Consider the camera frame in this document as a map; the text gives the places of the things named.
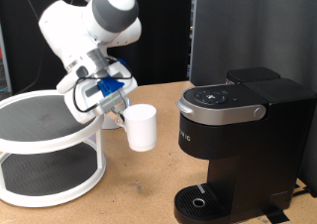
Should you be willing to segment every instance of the coffee maker button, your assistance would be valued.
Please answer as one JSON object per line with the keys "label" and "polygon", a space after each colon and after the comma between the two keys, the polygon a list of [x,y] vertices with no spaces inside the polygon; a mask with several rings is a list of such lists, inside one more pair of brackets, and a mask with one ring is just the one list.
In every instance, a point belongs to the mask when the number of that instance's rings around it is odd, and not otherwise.
{"label": "coffee maker button", "polygon": [[257,108],[254,112],[254,116],[257,119],[261,119],[265,114],[265,110],[263,108]]}

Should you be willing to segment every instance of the white rack leg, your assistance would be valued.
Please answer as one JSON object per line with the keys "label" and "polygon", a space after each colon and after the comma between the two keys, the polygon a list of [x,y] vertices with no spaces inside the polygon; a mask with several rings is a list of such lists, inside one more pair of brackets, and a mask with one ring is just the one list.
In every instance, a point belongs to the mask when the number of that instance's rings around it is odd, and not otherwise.
{"label": "white rack leg", "polygon": [[98,168],[103,167],[102,157],[103,157],[103,149],[102,149],[102,130],[99,129],[96,133],[96,144],[97,144],[97,165]]}

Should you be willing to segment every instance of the coffee maker drip tray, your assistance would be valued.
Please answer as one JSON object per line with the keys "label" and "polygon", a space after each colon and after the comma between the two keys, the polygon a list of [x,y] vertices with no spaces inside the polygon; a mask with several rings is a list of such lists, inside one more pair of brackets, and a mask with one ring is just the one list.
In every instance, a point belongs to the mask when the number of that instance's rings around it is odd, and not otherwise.
{"label": "coffee maker drip tray", "polygon": [[179,223],[229,223],[229,211],[207,183],[182,189],[175,197],[175,217]]}

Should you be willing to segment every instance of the coffee maker logo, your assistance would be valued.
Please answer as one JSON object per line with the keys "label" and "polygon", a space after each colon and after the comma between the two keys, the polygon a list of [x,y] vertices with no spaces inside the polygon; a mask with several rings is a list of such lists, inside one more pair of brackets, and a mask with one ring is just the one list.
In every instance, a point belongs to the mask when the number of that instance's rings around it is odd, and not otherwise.
{"label": "coffee maker logo", "polygon": [[186,139],[188,142],[190,142],[190,137],[186,135],[183,131],[179,130],[179,135]]}

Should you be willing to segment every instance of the coffee maker control panel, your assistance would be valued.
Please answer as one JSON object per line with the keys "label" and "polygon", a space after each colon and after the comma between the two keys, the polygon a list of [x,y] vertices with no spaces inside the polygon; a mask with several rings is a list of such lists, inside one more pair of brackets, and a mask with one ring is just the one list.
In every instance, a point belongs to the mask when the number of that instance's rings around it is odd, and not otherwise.
{"label": "coffee maker control panel", "polygon": [[188,88],[176,105],[193,122],[222,126],[262,119],[268,101],[243,84],[222,84]]}
{"label": "coffee maker control panel", "polygon": [[227,101],[227,96],[223,92],[214,92],[210,90],[203,90],[194,94],[196,101],[204,104],[220,104]]}

